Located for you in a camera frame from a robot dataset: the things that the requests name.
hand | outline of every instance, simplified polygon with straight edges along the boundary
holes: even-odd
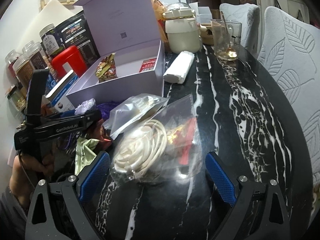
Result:
[[[54,156],[51,154],[43,158],[42,164],[30,155],[21,154],[21,163],[26,171],[42,172],[45,176],[51,176],[54,172]],[[9,188],[19,204],[25,209],[29,208],[33,187],[20,165],[19,156],[16,156],[13,161]]]

metal screw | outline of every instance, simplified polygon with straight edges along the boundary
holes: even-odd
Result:
[[[70,182],[73,182],[73,181],[75,181],[76,180],[76,176],[75,175],[71,175],[69,178],[68,178],[68,181],[70,181]]]
[[[45,184],[45,180],[44,179],[39,180],[38,184],[39,186],[43,186]]]
[[[277,183],[276,180],[272,179],[272,180],[270,180],[270,184],[271,184],[272,186],[276,186],[278,183]]]
[[[244,176],[244,175],[241,175],[239,177],[239,180],[242,181],[242,182],[246,182],[248,180],[248,178],[246,176]]]

white napkin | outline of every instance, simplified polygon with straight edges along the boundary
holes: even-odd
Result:
[[[183,51],[164,73],[163,78],[169,83],[183,84],[186,80],[189,69],[193,63],[195,55],[188,51]]]

gift box lid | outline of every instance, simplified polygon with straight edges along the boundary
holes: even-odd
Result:
[[[159,40],[151,0],[78,0],[101,56]]]

red card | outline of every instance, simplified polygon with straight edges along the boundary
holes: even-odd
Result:
[[[156,58],[144,60],[142,62],[142,66],[140,68],[139,73],[140,72],[145,72],[145,71],[148,71],[148,70],[154,70],[155,66],[156,66],[156,61],[157,61]]]

